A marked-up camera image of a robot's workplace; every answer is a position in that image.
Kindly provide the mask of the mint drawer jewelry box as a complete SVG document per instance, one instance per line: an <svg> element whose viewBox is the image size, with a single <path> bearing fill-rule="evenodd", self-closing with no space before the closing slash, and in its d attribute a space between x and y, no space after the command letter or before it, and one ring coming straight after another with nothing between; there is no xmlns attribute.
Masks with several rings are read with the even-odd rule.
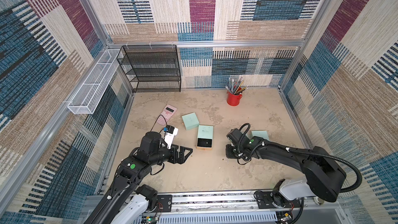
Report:
<svg viewBox="0 0 398 224"><path fill-rule="evenodd" d="M265 140L269 140L268 132L265 130L252 130L250 137L253 138L255 136L263 138Z"/></svg>

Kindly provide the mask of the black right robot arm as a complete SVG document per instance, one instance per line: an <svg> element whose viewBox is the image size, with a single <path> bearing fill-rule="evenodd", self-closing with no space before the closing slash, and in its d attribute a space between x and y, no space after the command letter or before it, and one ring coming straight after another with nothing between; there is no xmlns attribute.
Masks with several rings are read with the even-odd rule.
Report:
<svg viewBox="0 0 398 224"><path fill-rule="evenodd" d="M326 202L336 202L340 193L354 191L362 184L360 170L351 162L332 156L325 149L301 149L285 146L267 139L247 137L250 124L227 134L231 142L226 146L226 156L240 165L252 159L263 159L281 163L300 171L299 179L281 179L270 193L274 205L284 207L297 198L317 197Z"/></svg>

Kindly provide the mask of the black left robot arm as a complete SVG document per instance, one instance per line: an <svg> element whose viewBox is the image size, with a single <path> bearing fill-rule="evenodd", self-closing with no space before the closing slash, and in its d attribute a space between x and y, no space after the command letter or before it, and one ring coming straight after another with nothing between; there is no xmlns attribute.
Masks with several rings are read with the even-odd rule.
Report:
<svg viewBox="0 0 398 224"><path fill-rule="evenodd" d="M140 183L151 173L152 166L183 164L192 153L192 148L168 147L160 133L147 132L140 147L122 160L110 188L85 223L131 224L145 211L155 209L158 192Z"/></svg>

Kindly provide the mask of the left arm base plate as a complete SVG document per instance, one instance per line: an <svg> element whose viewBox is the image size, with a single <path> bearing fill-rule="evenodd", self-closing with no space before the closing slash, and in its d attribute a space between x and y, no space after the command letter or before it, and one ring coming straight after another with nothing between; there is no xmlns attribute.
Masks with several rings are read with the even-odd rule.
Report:
<svg viewBox="0 0 398 224"><path fill-rule="evenodd" d="M172 210L172 195L158 195L156 201L156 209L154 213L169 213Z"/></svg>

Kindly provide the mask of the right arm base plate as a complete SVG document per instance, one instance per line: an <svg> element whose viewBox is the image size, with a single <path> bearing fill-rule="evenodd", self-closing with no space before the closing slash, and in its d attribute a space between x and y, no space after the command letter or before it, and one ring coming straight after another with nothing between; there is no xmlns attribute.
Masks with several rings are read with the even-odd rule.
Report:
<svg viewBox="0 0 398 224"><path fill-rule="evenodd" d="M301 207L301 200L287 200L280 194L273 196L271 191L256 190L254 198L259 209L272 209L272 208L289 208L299 209Z"/></svg>

